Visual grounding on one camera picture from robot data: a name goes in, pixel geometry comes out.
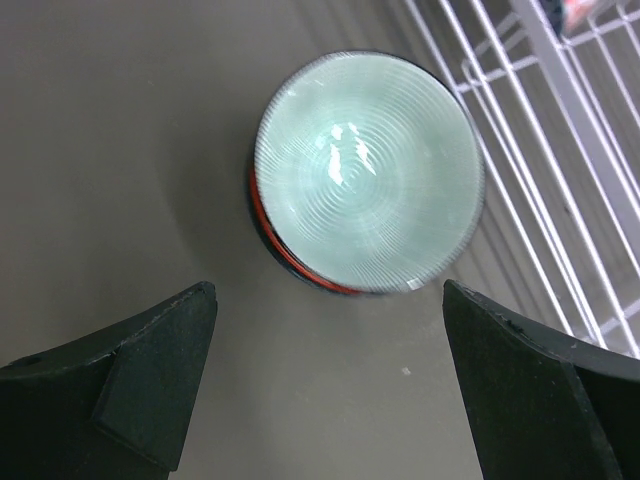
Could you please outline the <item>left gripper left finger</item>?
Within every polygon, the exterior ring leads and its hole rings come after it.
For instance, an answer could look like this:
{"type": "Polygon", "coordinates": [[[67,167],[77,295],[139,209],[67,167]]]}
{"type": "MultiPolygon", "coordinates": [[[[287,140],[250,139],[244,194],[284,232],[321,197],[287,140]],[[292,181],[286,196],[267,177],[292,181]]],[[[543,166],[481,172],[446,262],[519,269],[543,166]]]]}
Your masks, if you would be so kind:
{"type": "Polygon", "coordinates": [[[199,282],[1,369],[4,479],[166,479],[176,471],[218,304],[199,282]]]}

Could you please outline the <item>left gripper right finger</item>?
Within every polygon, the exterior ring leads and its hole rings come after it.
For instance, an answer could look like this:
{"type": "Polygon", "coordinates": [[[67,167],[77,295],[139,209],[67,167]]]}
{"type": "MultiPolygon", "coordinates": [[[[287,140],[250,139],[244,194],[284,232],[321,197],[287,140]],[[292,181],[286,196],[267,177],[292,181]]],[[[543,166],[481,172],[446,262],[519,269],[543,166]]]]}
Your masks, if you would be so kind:
{"type": "Polygon", "coordinates": [[[453,280],[443,316],[484,478],[638,478],[638,360],[453,280]]]}

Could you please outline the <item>pale green bowl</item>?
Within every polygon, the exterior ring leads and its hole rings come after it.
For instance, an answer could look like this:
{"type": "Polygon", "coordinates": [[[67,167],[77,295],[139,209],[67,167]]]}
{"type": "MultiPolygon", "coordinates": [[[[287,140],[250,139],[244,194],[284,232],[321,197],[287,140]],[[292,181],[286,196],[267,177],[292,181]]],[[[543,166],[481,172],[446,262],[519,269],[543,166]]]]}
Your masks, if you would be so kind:
{"type": "Polygon", "coordinates": [[[485,194],[470,118],[413,62],[345,51],[276,91],[254,143],[257,188],[309,270],[368,292],[417,290],[468,245],[485,194]]]}

